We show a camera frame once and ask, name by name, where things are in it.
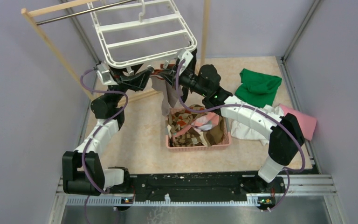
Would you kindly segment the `black sock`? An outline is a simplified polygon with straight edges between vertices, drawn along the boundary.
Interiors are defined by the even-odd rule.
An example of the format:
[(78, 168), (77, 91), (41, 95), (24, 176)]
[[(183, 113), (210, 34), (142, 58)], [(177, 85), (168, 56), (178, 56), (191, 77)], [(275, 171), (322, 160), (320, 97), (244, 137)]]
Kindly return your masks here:
[(196, 63), (197, 63), (197, 52), (198, 52), (197, 48), (191, 52), (193, 57), (187, 66), (187, 68), (193, 73), (195, 73), (195, 67), (196, 67)]
[(181, 90), (182, 90), (182, 96), (180, 97), (181, 104), (185, 104), (185, 102), (187, 101), (188, 96), (189, 96), (189, 89), (184, 87), (184, 86), (182, 86)]

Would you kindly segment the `white clip hanger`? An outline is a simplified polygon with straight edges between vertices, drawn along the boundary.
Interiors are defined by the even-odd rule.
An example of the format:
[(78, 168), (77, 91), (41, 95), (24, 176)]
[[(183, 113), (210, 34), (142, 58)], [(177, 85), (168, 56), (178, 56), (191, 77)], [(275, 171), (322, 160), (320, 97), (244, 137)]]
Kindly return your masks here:
[(116, 69), (174, 59), (197, 40), (173, 0), (87, 3), (102, 61)]

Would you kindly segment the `grey orange striped sock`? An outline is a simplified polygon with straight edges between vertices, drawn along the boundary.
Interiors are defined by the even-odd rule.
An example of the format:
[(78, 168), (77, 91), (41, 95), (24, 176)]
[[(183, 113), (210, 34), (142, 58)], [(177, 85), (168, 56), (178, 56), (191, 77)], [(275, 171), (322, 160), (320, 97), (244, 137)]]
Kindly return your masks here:
[[(165, 62), (160, 64), (160, 68), (162, 70), (172, 70), (175, 68), (175, 64)], [(170, 108), (173, 108), (178, 101), (178, 95), (172, 84), (167, 83), (166, 86), (168, 91), (168, 100), (169, 100)]]

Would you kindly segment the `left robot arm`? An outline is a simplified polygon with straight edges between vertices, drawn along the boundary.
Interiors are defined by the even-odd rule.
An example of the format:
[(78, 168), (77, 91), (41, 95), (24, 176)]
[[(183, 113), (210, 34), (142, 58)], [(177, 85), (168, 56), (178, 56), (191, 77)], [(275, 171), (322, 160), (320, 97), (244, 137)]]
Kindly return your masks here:
[[(106, 91), (92, 89), (83, 82), (91, 72), (95, 72), (102, 83), (107, 83)], [(124, 124), (124, 110), (129, 103), (126, 92), (143, 90), (153, 72), (154, 69), (148, 66), (133, 76), (126, 76), (122, 70), (100, 63), (81, 75), (81, 86), (90, 92), (99, 92), (101, 96), (90, 104), (90, 109), (97, 119), (95, 127), (83, 143), (62, 156), (62, 188), (65, 193), (99, 196), (112, 194), (114, 188), (120, 193), (130, 189), (128, 169), (103, 169), (99, 156)]]

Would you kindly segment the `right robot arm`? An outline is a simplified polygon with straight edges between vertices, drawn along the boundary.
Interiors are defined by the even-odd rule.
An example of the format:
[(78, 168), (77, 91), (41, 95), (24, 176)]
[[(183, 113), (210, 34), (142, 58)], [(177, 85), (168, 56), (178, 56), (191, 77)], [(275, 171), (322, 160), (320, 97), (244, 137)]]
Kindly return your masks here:
[(273, 180), (282, 170), (296, 173), (304, 171), (305, 156), (301, 148), (304, 137), (293, 114), (279, 117), (241, 101), (220, 86), (221, 76), (211, 64), (203, 65), (196, 75), (181, 61), (159, 75), (167, 83), (173, 84), (176, 91), (182, 86), (204, 97), (204, 106), (200, 109), (183, 104), (187, 112), (202, 115), (214, 112), (254, 128), (270, 141), (268, 157), (255, 179), (258, 191), (268, 192), (274, 185)]

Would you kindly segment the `brown striped sock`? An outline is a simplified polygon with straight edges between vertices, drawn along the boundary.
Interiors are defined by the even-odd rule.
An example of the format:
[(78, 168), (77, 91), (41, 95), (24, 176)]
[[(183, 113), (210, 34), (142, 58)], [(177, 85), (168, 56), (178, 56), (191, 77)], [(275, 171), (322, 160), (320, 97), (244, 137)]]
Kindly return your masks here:
[(218, 124), (212, 129), (203, 132), (201, 140), (204, 146), (210, 147), (220, 144), (224, 139), (224, 121), (219, 117)]

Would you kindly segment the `white cloth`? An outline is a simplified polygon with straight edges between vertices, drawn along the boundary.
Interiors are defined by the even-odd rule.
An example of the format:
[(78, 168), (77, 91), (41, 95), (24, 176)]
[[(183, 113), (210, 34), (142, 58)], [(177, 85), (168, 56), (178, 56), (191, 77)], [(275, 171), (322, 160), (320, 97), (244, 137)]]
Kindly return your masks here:
[[(272, 107), (270, 105), (265, 105), (263, 110), (273, 115), (284, 116), (284, 111), (280, 106)], [(231, 123), (230, 132), (232, 137), (240, 140), (259, 140), (263, 146), (269, 144), (269, 140), (267, 140), (262, 134), (235, 120)]]

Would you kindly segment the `green cloth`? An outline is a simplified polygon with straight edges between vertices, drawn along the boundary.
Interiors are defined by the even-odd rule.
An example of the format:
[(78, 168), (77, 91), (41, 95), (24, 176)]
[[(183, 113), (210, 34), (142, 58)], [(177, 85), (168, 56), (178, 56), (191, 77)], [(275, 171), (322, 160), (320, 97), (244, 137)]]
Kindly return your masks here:
[(243, 69), (240, 78), (241, 84), (234, 93), (237, 98), (259, 108), (273, 105), (281, 77)]

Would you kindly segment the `pink plastic basket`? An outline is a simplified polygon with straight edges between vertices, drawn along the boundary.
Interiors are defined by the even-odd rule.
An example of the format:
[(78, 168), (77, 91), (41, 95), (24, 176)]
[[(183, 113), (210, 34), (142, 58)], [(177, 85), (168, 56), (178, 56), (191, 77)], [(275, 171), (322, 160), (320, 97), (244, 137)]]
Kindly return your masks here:
[(170, 152), (222, 150), (232, 142), (226, 120), (214, 112), (171, 109), (165, 120), (165, 144)]

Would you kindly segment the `metal rack rod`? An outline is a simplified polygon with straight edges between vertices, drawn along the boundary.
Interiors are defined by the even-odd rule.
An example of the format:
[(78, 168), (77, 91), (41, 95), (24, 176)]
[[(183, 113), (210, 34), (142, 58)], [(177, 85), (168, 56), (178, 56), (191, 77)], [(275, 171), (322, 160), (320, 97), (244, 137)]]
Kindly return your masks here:
[(105, 5), (105, 6), (100, 6), (100, 7), (84, 10), (84, 11), (81, 11), (81, 12), (71, 13), (71, 14), (68, 14), (68, 15), (65, 15), (65, 16), (61, 16), (61, 17), (56, 17), (56, 18), (52, 18), (52, 19), (48, 19), (48, 20), (44, 20), (44, 21), (39, 21), (39, 22), (36, 22), (36, 25), (39, 26), (39, 25), (44, 25), (44, 24), (56, 22), (56, 21), (61, 21), (61, 20), (68, 19), (68, 18), (71, 18), (71, 17), (79, 16), (79, 15), (82, 15), (82, 14), (87, 14), (87, 13), (91, 13), (91, 12), (94, 12), (94, 11), (99, 11), (99, 10), (103, 10), (103, 9), (106, 9), (106, 8), (110, 8), (110, 7), (120, 6), (120, 5), (123, 5), (123, 4), (126, 4), (126, 3), (130, 3), (130, 2), (133, 2), (133, 0), (124, 0), (124, 1), (120, 1), (120, 2), (115, 2), (115, 3), (112, 3), (112, 4)]

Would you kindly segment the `wooden drying rack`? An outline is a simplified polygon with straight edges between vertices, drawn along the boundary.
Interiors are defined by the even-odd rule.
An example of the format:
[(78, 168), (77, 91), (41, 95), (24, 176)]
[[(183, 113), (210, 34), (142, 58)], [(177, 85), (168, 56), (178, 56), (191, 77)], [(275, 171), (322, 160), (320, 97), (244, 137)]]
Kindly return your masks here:
[[(152, 17), (149, 19), (144, 18), (147, 5), (155, 5), (155, 4), (163, 4), (163, 3), (168, 4), (168, 8), (170, 8), (172, 10), (171, 14), (165, 15), (165, 16), (160, 16), (160, 17)], [(36, 33), (41, 37), (41, 39), (45, 42), (45, 44), (53, 52), (53, 54), (56, 56), (56, 58), (59, 60), (59, 62), (64, 66), (64, 68), (67, 70), (67, 72), (77, 82), (79, 82), (80, 79), (77, 77), (77, 74), (74, 72), (74, 70), (70, 66), (69, 62), (65, 59), (65, 57), (59, 51), (59, 49), (49, 39), (47, 34), (44, 32), (44, 30), (42, 28), (40, 28), (40, 25), (39, 26), (36, 25), (36, 21), (34, 20), (34, 18), (36, 16), (41, 16), (44, 14), (49, 14), (49, 13), (60, 11), (60, 10), (66, 10), (66, 9), (69, 9), (72, 7), (77, 7), (80, 5), (87, 5), (88, 9), (95, 8), (93, 6), (93, 1), (91, 1), (91, 0), (73, 0), (73, 1), (61, 3), (58, 5), (37, 9), (34, 11), (28, 11), (26, 8), (23, 8), (21, 10), (21, 14), (26, 18), (26, 20), (33, 27), (33, 29), (36, 31)], [(134, 0), (133, 2), (130, 2), (130, 3), (126, 3), (126, 4), (123, 4), (120, 6), (106, 8), (106, 9), (99, 10), (99, 11), (108, 12), (108, 11), (115, 11), (115, 10), (121, 10), (121, 9), (133, 8), (133, 7), (140, 7), (142, 9), (142, 11), (138, 15), (137, 21), (130, 21), (130, 22), (118, 23), (118, 24), (110, 24), (110, 25), (104, 25), (104, 26), (101, 26), (98, 22), (97, 15), (96, 15), (96, 13), (98, 11), (89, 13), (92, 17), (93, 22), (94, 22), (94, 28), (96, 30), (97, 35), (99, 36), (99, 41), (102, 46), (103, 52), (105, 54), (105, 59), (106, 59), (106, 62), (108, 63), (108, 65), (110, 65), (116, 69), (124, 69), (128, 66), (133, 66), (133, 65), (137, 65), (137, 64), (141, 64), (141, 63), (145, 64), (145, 63), (152, 62), (155, 60), (162, 60), (162, 59), (172, 57), (175, 55), (175, 53), (178, 52), (178, 50), (175, 49), (175, 50), (170, 50), (170, 51), (164, 51), (164, 52), (157, 53), (154, 55), (139, 57), (139, 58), (131, 59), (131, 60), (124, 61), (124, 62), (116, 62), (113, 60), (113, 58), (110, 54), (110, 49), (121, 48), (124, 46), (140, 44), (140, 43), (144, 43), (144, 42), (148, 42), (148, 41), (160, 40), (160, 39), (164, 39), (164, 38), (176, 36), (176, 35), (185, 35), (188, 38), (189, 45), (187, 47), (185, 47), (186, 50), (193, 51), (194, 49), (196, 49), (198, 42), (197, 42), (195, 36), (193, 35), (192, 31), (190, 30), (189, 26), (185, 22), (184, 18), (182, 17), (175, 2), (172, 0), (167, 0), (167, 1)], [(112, 44), (107, 44), (105, 41), (104, 35), (103, 35), (104, 32), (113, 32), (113, 31), (118, 31), (118, 30), (133, 29), (135, 27), (142, 27), (142, 26), (151, 25), (151, 24), (159, 24), (162, 22), (167, 22), (167, 21), (172, 21), (172, 20), (178, 21), (180, 23), (180, 25), (182, 26), (182, 29), (177, 30), (177, 31), (168, 32), (168, 33), (162, 33), (159, 35), (153, 35), (153, 36), (148, 36), (148, 37), (144, 37), (144, 38), (138, 38), (138, 39), (133, 39), (133, 40), (124, 41), (124, 42), (112, 43)]]

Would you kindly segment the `pink cloth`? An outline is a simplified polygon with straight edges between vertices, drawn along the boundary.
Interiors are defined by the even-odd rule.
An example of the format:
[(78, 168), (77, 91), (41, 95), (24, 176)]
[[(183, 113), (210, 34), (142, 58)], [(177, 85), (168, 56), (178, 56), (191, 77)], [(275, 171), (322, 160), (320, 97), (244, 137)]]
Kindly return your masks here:
[(311, 141), (316, 129), (317, 119), (283, 104), (279, 104), (279, 106), (282, 108), (285, 115), (290, 113), (296, 116), (304, 138)]

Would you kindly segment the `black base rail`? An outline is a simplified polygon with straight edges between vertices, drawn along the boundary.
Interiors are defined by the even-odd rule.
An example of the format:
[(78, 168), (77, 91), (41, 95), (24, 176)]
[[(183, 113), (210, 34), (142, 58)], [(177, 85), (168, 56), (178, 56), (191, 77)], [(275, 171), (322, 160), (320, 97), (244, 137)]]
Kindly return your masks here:
[(114, 195), (129, 194), (136, 202), (241, 202), (250, 194), (276, 196), (285, 192), (282, 177), (266, 183), (255, 171), (127, 174), (124, 182), (110, 187)]

